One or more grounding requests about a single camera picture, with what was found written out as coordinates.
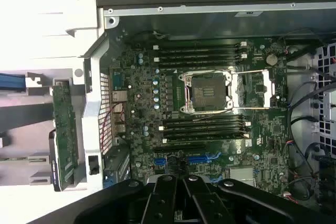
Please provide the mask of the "green Dell motherboard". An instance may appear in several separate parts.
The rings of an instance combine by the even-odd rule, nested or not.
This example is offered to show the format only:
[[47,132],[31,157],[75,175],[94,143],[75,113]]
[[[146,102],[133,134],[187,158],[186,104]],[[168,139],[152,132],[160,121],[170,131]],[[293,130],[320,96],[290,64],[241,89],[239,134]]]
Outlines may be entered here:
[[[210,68],[161,69],[154,57],[160,57],[153,45],[163,47],[186,45],[223,45],[247,41],[247,59],[235,66]],[[278,62],[274,66],[266,63],[266,57],[275,54]],[[269,70],[275,84],[275,97],[271,98],[268,110],[243,110],[211,115],[190,115],[180,112],[184,102],[184,88],[178,76],[198,70],[226,70],[231,73],[250,70]],[[212,183],[230,178],[231,168],[251,167],[254,181],[244,182],[267,192],[281,195],[288,180],[286,157],[282,148],[288,139],[287,123],[287,71],[284,51],[272,39],[205,39],[137,41],[128,44],[120,56],[114,57],[109,65],[112,110],[109,124],[112,132],[105,137],[114,137],[118,143],[125,142],[130,149],[131,177],[143,183],[151,177],[164,174],[165,166],[154,165],[154,159],[168,154],[189,156],[221,156],[211,163],[189,164],[191,175],[204,176]],[[241,128],[249,138],[191,143],[163,144],[163,133],[204,131],[198,129],[159,131],[164,120],[201,119],[224,115],[244,115],[250,127]],[[153,149],[167,145],[205,144],[204,150],[155,153]]]

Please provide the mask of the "grey printed parts rack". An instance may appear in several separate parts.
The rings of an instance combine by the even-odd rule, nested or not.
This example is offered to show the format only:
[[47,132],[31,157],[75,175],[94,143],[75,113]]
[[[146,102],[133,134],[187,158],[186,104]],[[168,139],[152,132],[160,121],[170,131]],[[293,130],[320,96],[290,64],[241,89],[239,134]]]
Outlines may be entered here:
[[76,116],[78,167],[75,185],[63,191],[81,190],[86,181],[81,132],[81,116],[86,102],[83,70],[37,69],[0,73],[26,77],[26,91],[0,90],[0,186],[53,186],[49,132],[54,129],[54,115],[50,87],[56,80],[68,80]]

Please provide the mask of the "black long expansion slot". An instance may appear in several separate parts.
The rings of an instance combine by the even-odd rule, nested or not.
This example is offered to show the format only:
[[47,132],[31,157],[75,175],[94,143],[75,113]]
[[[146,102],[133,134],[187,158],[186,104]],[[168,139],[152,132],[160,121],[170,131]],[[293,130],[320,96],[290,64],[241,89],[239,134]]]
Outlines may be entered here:
[[205,148],[206,148],[205,144],[167,145],[167,146],[155,147],[153,151],[155,153],[168,153],[178,151],[204,150]]

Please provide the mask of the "silver chipset heatsink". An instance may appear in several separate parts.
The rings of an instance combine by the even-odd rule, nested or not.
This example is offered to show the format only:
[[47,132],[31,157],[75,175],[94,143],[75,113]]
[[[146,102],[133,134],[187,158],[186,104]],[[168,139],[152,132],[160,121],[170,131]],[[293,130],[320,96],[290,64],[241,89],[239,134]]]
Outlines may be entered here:
[[254,181],[254,172],[253,168],[245,167],[245,168],[231,168],[229,170],[230,178],[239,180],[241,182],[252,182]]

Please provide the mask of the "silver socket cover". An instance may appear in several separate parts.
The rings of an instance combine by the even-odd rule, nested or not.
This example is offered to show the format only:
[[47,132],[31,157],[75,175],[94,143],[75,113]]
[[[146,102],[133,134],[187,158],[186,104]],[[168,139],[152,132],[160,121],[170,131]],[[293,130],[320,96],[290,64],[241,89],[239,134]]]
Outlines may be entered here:
[[234,108],[271,108],[275,97],[275,84],[268,72],[231,74],[229,97]]

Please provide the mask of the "perforated metal disk bay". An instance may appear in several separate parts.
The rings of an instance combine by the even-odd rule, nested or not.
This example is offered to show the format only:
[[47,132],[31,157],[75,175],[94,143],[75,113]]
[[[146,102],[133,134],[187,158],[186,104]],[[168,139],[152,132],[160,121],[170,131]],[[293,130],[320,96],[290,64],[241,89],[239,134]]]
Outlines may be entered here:
[[[312,65],[320,72],[336,78],[336,42],[318,48]],[[318,89],[335,84],[333,89],[323,91],[311,100],[311,112],[318,120],[313,127],[318,134],[317,140],[336,158],[336,80],[329,80],[317,73],[313,75],[313,80]]]

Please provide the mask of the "blue expansion slot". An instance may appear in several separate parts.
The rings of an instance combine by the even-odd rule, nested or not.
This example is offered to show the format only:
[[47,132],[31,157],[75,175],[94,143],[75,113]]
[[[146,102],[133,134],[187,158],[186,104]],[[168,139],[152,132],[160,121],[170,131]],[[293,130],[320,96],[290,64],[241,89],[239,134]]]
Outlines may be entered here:
[[[200,156],[189,156],[186,158],[186,161],[189,164],[204,164],[204,163],[211,163],[212,161],[218,159],[221,156],[221,152],[218,152],[214,155],[200,155]],[[160,157],[154,159],[154,165],[163,166],[167,164],[167,157]]]

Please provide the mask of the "CPU socket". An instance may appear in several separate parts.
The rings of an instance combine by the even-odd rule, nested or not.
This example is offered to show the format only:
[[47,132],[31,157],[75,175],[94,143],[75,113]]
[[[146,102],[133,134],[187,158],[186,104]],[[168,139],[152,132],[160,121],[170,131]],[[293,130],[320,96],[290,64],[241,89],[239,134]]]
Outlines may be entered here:
[[226,113],[233,109],[233,75],[226,70],[198,70],[182,73],[182,113],[191,115]]

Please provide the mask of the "black silver PC case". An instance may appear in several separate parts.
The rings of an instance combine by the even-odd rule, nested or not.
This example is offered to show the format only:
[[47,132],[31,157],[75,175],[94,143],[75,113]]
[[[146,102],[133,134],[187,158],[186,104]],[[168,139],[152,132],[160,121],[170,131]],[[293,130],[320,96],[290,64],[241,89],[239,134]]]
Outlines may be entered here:
[[[104,28],[84,56],[82,117],[87,182],[95,193],[134,179],[129,146],[105,137],[112,132],[112,58],[137,41],[269,38],[285,53],[288,104],[288,139],[282,148],[288,180],[281,195],[271,194],[336,218],[336,158],[317,140],[318,120],[311,112],[311,100],[335,87],[317,88],[315,73],[336,78],[314,68],[312,60],[318,48],[336,42],[336,0],[97,0],[97,8]],[[183,185],[179,178],[177,224]]]

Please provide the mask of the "hard disk with blue caddy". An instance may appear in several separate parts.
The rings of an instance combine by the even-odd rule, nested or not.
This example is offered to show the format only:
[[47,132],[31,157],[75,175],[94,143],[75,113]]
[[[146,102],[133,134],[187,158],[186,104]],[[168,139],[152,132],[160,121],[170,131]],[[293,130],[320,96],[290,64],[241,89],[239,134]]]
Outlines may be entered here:
[[0,90],[26,91],[25,75],[0,73]]

